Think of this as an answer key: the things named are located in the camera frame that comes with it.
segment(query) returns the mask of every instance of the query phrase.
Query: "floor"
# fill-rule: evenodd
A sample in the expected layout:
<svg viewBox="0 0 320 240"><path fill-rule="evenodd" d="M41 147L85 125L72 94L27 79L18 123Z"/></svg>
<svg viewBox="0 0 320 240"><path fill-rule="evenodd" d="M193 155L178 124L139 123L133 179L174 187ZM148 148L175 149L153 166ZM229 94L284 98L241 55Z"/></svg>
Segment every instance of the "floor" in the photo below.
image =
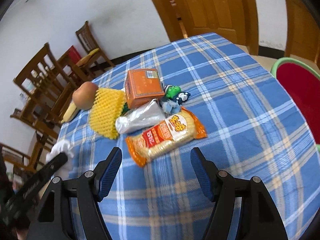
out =
<svg viewBox="0 0 320 240"><path fill-rule="evenodd" d="M182 30L182 35L183 35L183 37L184 37L184 38L187 38L187 37L188 37L187 31L186 31L186 29L185 29L185 27L184 27L184 25L183 25L182 20L178 20L178 22L179 22L179 25L180 25L180 29Z"/></svg>
<svg viewBox="0 0 320 240"><path fill-rule="evenodd" d="M242 46L242 45L237 45L240 49L242 49L244 52L248 53L247 47L246 46ZM275 58L269 58L269 57L262 57L262 56L252 56L262 67L264 67L267 71L270 72L273 64L277 61L277 59ZM320 74L320 70L318 68L318 66L316 65L316 63L308 60L308 59L304 59L295 55L291 55L292 58L295 58L297 60L300 60L304 63L306 63L307 65L309 65L310 67L312 67L317 73Z"/></svg>

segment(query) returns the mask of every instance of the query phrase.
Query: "snack package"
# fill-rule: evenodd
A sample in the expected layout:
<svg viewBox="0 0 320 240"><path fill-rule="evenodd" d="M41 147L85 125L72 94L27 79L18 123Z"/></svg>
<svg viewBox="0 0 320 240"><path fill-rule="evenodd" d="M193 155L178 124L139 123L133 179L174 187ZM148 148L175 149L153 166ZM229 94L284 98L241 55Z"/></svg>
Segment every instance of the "snack package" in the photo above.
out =
<svg viewBox="0 0 320 240"><path fill-rule="evenodd" d="M171 115L159 124L136 136L128 136L125 141L131 158L143 167L147 162L159 157L193 139L207 136L198 118L182 107L177 114Z"/></svg>
<svg viewBox="0 0 320 240"><path fill-rule="evenodd" d="M119 134L130 133L136 130L153 126L165 119L164 112L158 105L157 99L130 110L116 120L116 129Z"/></svg>

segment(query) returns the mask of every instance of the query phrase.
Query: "bread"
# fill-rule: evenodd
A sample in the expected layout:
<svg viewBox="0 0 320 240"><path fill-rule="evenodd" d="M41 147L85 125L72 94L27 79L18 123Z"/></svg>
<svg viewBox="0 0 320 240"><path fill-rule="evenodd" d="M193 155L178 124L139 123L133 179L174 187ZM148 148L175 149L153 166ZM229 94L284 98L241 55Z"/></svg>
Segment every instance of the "bread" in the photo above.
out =
<svg viewBox="0 0 320 240"><path fill-rule="evenodd" d="M80 111L79 108L76 107L74 102L71 102L68 109L66 110L61 123L70 122Z"/></svg>
<svg viewBox="0 0 320 240"><path fill-rule="evenodd" d="M128 136L126 142L133 160L143 167L148 161L206 135L200 121L183 108L143 133Z"/></svg>

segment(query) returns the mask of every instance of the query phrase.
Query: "orange box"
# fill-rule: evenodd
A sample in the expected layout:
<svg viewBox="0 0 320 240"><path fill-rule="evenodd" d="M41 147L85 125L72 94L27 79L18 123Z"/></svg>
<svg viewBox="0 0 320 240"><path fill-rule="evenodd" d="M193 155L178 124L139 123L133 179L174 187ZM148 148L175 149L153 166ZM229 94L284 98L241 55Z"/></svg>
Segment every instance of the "orange box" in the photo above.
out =
<svg viewBox="0 0 320 240"><path fill-rule="evenodd" d="M129 70L125 81L125 95L129 109L135 109L151 101L162 98L164 91L156 69Z"/></svg>

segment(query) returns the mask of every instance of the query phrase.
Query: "blue plaid tablecloth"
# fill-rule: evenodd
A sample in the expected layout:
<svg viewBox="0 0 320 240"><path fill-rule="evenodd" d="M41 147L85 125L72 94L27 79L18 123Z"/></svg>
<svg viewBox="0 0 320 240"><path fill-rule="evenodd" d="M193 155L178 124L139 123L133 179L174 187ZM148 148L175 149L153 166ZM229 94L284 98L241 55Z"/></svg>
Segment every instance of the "blue plaid tablecloth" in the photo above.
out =
<svg viewBox="0 0 320 240"><path fill-rule="evenodd" d="M278 81L236 45L209 33L141 54L94 82L122 89L127 71L137 68L156 68L162 82L190 92L184 106L205 125L208 137L142 169L129 156L126 135L110 140L91 130L89 111L62 126L59 140L75 145L70 178L92 170L114 146L122 149L111 192L99 204L113 240L201 239L213 204L192 169L193 147L234 177L259 176L289 239L298 239L320 206L319 156L305 119ZM228 239L235 238L240 203L237 199ZM79 239L85 239L73 204Z"/></svg>

